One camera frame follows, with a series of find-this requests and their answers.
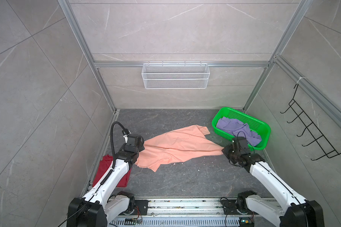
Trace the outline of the salmon pink t shirt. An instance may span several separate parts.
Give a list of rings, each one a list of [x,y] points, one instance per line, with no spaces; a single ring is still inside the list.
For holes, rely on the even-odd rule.
[[[146,140],[136,165],[154,172],[160,165],[186,162],[203,156],[220,156],[220,145],[208,140],[210,131],[205,126],[191,125]]]

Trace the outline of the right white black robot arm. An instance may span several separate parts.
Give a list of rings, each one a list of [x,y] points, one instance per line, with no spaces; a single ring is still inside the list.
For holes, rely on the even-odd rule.
[[[284,182],[257,153],[246,153],[240,142],[222,149],[230,164],[244,168],[271,193],[277,205],[266,201],[253,191],[239,193],[236,210],[261,215],[276,227],[323,227],[324,213],[316,201],[309,201]]]

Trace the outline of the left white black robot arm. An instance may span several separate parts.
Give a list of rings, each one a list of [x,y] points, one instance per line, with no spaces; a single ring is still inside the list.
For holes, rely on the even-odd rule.
[[[110,166],[95,186],[82,198],[74,198],[68,207],[68,227],[106,227],[121,213],[132,214],[135,209],[135,196],[120,192],[113,199],[111,195],[120,180],[127,175],[143,151],[144,139],[138,134],[125,137],[118,153],[113,157],[114,167]]]

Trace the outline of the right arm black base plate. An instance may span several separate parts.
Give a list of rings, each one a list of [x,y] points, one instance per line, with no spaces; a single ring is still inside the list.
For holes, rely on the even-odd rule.
[[[225,215],[244,214],[240,199],[228,199],[226,197],[221,197],[220,203]]]

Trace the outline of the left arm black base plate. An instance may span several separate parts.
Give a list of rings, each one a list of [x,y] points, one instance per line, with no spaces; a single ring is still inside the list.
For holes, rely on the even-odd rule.
[[[148,200],[133,200],[130,201],[129,204],[129,211],[127,212],[129,215],[147,215],[148,212],[148,206],[149,201]]]

